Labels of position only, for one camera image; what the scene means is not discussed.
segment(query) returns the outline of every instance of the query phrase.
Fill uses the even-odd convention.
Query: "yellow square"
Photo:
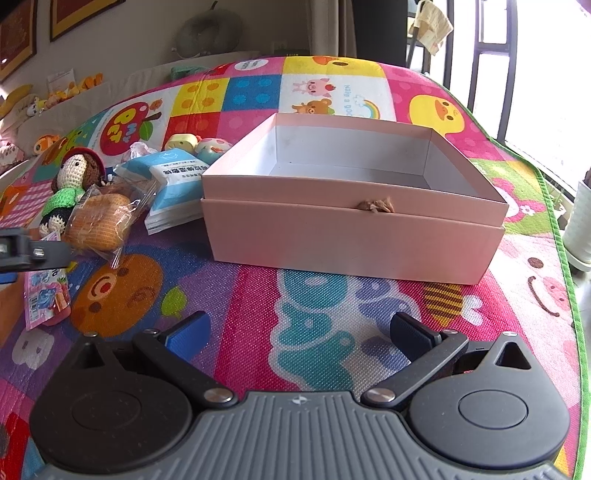
[[[230,79],[186,83],[178,91],[170,116],[221,112]]]
[[[287,57],[283,73],[386,77],[382,67],[374,61],[328,56]]]

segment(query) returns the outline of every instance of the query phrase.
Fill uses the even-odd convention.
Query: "framed picture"
[[[51,0],[50,41],[125,0]]]
[[[37,0],[25,0],[0,23],[0,82],[37,52]]]

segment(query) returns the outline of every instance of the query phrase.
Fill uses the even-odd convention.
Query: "gray ribbed platform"
[[[38,478],[100,477],[47,466]],[[496,475],[455,468],[414,443],[397,414],[362,407],[349,392],[250,393],[232,409],[202,415],[182,445],[165,459],[103,478],[566,480],[550,465]]]

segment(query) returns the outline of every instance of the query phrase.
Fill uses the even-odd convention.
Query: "snack package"
[[[133,184],[115,177],[105,187],[92,186],[74,207],[64,240],[84,253],[93,251],[116,268],[131,225],[154,198],[156,182]]]
[[[158,183],[158,193],[145,218],[148,234],[203,217],[202,173],[209,168],[189,152],[173,148],[117,165],[117,175],[129,181]]]
[[[59,232],[51,232],[42,240],[59,241]],[[70,292],[66,271],[40,270],[25,272],[25,328],[55,325],[70,315]]]

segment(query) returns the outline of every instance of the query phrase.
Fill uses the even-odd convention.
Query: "green crochet outfit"
[[[54,193],[43,207],[41,216],[47,215],[56,208],[71,208],[76,205],[76,197],[84,195],[84,190],[81,188],[66,188],[58,190]]]

